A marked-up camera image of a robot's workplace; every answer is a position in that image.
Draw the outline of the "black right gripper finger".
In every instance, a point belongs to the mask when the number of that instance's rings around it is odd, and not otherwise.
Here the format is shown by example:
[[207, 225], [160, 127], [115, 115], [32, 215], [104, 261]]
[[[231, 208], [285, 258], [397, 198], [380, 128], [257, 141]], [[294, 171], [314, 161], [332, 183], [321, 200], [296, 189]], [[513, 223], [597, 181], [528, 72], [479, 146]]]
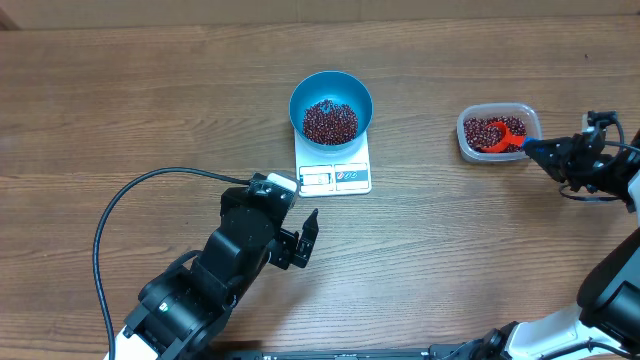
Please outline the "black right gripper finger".
[[534, 154], [559, 154], [564, 155], [569, 153], [574, 144], [572, 137], [560, 137], [554, 139], [534, 139], [527, 138], [523, 143], [523, 151], [527, 155]]
[[564, 183], [566, 176], [563, 174], [559, 158], [554, 152], [545, 149], [528, 150], [527, 155], [536, 162], [544, 172], [554, 181]]

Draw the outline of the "red measuring scoop blue handle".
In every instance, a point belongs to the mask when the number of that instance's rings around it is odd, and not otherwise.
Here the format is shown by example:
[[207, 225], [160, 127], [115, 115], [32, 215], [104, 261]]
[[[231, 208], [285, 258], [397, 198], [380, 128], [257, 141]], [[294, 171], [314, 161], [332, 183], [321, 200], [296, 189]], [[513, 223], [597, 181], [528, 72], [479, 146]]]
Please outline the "red measuring scoop blue handle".
[[534, 140], [533, 137], [514, 135], [503, 122], [490, 123], [486, 129], [492, 134], [499, 134], [499, 139], [495, 140], [491, 146], [481, 147], [481, 151], [484, 153], [503, 153], [510, 146], [522, 148], [527, 142]]

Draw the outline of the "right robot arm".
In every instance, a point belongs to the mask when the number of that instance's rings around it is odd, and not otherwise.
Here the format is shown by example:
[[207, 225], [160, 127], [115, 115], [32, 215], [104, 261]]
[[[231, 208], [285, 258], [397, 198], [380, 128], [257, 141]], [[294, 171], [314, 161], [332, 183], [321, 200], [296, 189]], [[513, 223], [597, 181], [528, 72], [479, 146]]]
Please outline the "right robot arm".
[[[594, 187], [639, 211], [639, 139], [628, 145], [594, 132], [527, 139], [526, 155], [565, 187]], [[639, 231], [634, 230], [585, 278], [576, 303], [532, 322], [513, 322], [466, 345], [470, 359], [639, 357]]]

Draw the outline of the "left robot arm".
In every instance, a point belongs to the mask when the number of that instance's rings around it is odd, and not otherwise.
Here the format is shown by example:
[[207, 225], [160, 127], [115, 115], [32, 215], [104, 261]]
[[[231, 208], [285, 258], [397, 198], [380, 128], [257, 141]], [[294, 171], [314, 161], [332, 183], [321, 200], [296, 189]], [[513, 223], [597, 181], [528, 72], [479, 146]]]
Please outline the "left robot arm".
[[311, 213], [300, 232], [283, 229], [295, 198], [277, 185], [227, 189], [220, 225], [204, 248], [184, 254], [141, 289], [107, 356], [190, 359], [224, 330], [266, 264], [305, 267], [319, 232], [318, 214]]

